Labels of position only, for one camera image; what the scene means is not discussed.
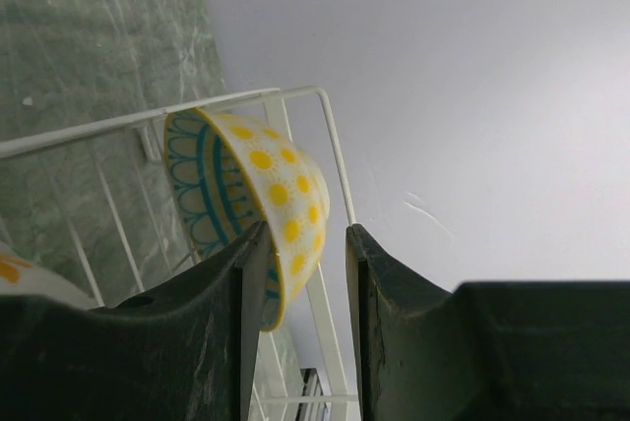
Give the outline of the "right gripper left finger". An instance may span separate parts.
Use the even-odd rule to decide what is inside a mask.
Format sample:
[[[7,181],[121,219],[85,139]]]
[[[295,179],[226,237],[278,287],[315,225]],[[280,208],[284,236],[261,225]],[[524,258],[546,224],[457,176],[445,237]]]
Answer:
[[[271,232],[224,249],[114,308],[1,300],[5,420],[244,420]]]

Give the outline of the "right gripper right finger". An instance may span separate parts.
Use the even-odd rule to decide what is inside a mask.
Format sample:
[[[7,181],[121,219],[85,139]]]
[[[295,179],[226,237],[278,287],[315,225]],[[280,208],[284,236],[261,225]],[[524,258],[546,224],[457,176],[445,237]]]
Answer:
[[[475,281],[447,291],[346,231],[365,420],[625,420],[625,281]]]

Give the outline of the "yellow sun teal bowl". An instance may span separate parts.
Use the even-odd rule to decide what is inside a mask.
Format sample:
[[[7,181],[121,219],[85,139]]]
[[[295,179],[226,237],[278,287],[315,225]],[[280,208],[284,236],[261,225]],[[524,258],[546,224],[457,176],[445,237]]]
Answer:
[[[330,196],[317,163],[267,123],[192,108],[169,114],[164,163],[194,250],[207,259],[268,224],[262,331],[273,331],[323,255]]]

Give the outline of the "orange flower bowl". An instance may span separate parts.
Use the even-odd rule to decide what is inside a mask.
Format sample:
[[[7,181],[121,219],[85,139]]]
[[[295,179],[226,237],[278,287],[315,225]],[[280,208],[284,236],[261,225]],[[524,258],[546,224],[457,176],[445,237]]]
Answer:
[[[1,295],[42,295],[83,310],[99,307],[94,298],[59,274],[20,257],[1,242]]]

